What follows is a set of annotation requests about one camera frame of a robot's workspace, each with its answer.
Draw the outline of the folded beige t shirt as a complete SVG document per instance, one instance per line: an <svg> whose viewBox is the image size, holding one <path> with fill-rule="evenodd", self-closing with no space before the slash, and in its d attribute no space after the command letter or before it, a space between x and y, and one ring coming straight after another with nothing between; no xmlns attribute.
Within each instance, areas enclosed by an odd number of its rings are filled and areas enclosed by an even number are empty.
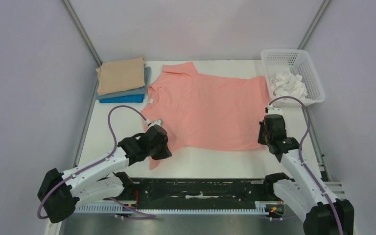
<svg viewBox="0 0 376 235"><path fill-rule="evenodd" d="M98 95L128 91L145 85L143 57L104 62L96 72Z"/></svg>

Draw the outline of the white plastic laundry basket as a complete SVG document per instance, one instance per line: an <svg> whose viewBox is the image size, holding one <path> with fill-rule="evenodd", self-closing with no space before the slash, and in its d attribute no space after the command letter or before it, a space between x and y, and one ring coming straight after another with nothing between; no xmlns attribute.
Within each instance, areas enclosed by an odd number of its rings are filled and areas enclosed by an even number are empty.
<svg viewBox="0 0 376 235"><path fill-rule="evenodd" d="M301 49L265 49L262 69L270 100L278 107L299 106L285 96L299 99L305 106L322 103L325 93L309 53Z"/></svg>

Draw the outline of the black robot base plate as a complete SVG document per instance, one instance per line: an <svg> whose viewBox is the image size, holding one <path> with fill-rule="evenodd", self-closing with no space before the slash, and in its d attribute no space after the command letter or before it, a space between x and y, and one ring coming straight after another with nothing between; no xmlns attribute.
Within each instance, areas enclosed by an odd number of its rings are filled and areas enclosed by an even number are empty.
<svg viewBox="0 0 376 235"><path fill-rule="evenodd" d="M269 192L263 179L132 178L116 197L137 209L251 209L255 202L280 199Z"/></svg>

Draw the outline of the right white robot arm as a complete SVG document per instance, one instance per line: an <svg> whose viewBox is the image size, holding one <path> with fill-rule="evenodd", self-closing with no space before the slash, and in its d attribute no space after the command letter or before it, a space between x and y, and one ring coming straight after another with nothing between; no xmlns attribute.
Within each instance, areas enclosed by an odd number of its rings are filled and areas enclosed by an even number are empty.
<svg viewBox="0 0 376 235"><path fill-rule="evenodd" d="M352 235L354 207L316 176L307 164L300 143L287 136L282 115L268 114L260 123L258 142L266 145L290 173L267 175L263 194L284 201L301 220L306 235Z"/></svg>

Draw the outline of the folded bright blue t shirt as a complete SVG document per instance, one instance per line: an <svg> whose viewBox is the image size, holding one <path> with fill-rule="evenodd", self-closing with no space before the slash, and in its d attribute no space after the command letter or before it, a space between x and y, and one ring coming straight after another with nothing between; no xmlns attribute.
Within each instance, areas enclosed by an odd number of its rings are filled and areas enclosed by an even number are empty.
<svg viewBox="0 0 376 235"><path fill-rule="evenodd" d="M100 103L142 103L145 94L133 94L99 100Z"/></svg>

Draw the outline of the folded grey blue t shirt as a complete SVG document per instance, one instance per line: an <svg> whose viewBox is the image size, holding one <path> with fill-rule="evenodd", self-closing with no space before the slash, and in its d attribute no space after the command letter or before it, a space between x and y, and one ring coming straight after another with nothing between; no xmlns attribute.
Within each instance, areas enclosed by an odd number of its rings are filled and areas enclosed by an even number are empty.
<svg viewBox="0 0 376 235"><path fill-rule="evenodd" d="M101 100L101 99L108 99L108 98L123 97L123 96L127 96L127 95L145 94L147 87L149 85L149 82L150 82L150 77L151 77L151 68L144 66L144 83L145 83L144 86L142 86L140 88L136 88L136 89L131 89L131 90L122 91L122 92L116 92L116 93L110 93L110 94L105 94L105 95L99 95L96 92L95 98L97 100Z"/></svg>

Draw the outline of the salmon pink t shirt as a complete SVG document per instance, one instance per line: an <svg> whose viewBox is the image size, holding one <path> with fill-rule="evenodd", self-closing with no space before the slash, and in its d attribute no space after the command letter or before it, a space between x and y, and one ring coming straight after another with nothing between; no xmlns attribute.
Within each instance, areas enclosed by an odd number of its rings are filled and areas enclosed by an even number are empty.
<svg viewBox="0 0 376 235"><path fill-rule="evenodd" d="M269 102L263 76L207 75L193 62L164 65L147 93L142 114L163 122L171 152L182 147L215 151L262 148L259 122Z"/></svg>

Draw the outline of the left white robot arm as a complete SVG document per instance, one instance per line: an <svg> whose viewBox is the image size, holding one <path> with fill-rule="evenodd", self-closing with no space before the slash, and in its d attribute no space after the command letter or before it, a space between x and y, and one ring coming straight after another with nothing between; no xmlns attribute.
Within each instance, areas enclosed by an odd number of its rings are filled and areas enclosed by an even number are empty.
<svg viewBox="0 0 376 235"><path fill-rule="evenodd" d="M151 124L146 132L124 138L112 150L83 166L63 172L49 170L37 193L41 202L37 216L58 223L89 203L118 196L130 199L134 187L123 170L147 157L171 157L167 144L166 130L160 124Z"/></svg>

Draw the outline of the crumpled white t shirt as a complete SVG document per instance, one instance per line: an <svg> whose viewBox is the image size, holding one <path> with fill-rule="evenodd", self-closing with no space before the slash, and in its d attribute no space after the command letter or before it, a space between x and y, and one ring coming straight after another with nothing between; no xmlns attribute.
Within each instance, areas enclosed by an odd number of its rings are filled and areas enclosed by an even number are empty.
<svg viewBox="0 0 376 235"><path fill-rule="evenodd" d="M278 72L269 79L274 97L291 96L300 100L306 99L307 88L301 75L290 72Z"/></svg>

